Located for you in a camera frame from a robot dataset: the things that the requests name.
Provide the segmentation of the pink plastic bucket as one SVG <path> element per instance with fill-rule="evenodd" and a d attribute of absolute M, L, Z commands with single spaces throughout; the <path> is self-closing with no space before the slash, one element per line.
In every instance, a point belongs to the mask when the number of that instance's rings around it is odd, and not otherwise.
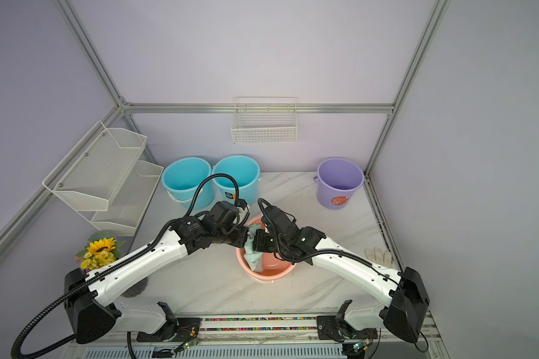
<path fill-rule="evenodd" d="M 251 270 L 249 264 L 247 263 L 245 256 L 245 249 L 237 249 L 236 256 L 238 263 L 243 268 L 244 272 L 250 276 L 251 279 L 262 284 L 272 284 L 275 281 L 278 281 L 286 276 L 290 275 L 293 270 L 296 268 L 295 265 L 276 259 L 270 253 L 263 253 L 258 264 L 260 267 L 260 272 Z"/>

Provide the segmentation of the mint green microfibre cloth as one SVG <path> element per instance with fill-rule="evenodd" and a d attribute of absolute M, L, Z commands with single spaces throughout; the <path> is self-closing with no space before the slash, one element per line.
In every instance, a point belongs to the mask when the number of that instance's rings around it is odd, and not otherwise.
<path fill-rule="evenodd" d="M 259 229 L 262 229 L 261 224 L 249 226 L 247 240 L 244 245 L 245 254 L 243 255 L 243 258 L 247 262 L 249 268 L 256 273 L 262 273 L 264 270 L 262 263 L 263 253 L 254 249 L 254 238 L 257 230 Z"/>

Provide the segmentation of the teal bucket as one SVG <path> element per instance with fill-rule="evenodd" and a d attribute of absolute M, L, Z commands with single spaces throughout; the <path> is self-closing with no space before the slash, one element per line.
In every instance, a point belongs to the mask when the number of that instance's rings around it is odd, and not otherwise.
<path fill-rule="evenodd" d="M 213 174 L 227 174 L 231 176 L 239 187 L 239 199 L 253 205 L 258 198 L 258 184 L 261 177 L 259 164 L 251 157 L 243 155 L 228 156 L 218 161 L 213 168 Z M 213 180 L 221 193 L 223 200 L 235 200 L 235 187 L 232 181 L 225 177 Z"/>

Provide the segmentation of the teal bucket being wiped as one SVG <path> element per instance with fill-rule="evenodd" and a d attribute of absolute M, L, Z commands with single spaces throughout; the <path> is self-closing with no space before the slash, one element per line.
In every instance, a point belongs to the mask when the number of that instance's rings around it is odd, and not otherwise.
<path fill-rule="evenodd" d="M 161 184 L 170 199 L 188 209 L 197 188 L 212 174 L 209 162 L 199 157 L 187 157 L 170 164 L 161 176 Z"/>

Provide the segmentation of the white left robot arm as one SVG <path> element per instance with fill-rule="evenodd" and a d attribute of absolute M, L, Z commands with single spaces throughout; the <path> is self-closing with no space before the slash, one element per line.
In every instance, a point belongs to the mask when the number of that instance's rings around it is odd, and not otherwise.
<path fill-rule="evenodd" d="M 165 302 L 155 305 L 115 305 L 115 300 L 161 268 L 212 244 L 243 247 L 249 216 L 245 200 L 220 201 L 212 209 L 169 221 L 157 238 L 127 256 L 65 278 L 70 297 L 64 309 L 78 344 L 94 342 L 111 331 L 136 332 L 145 341 L 170 341 L 181 331 L 178 318 Z"/>

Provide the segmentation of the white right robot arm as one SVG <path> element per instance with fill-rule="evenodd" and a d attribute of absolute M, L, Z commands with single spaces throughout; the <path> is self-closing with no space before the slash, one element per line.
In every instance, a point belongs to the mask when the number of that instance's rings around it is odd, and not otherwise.
<path fill-rule="evenodd" d="M 403 271 L 376 264 L 341 247 L 314 227 L 299 228 L 296 218 L 265 199 L 259 199 L 266 231 L 258 232 L 254 249 L 273 253 L 278 260 L 308 263 L 343 277 L 372 295 L 381 304 L 378 314 L 347 314 L 346 326 L 355 331 L 380 323 L 397 338 L 417 343 L 430 304 L 422 276 L 407 267 Z"/>

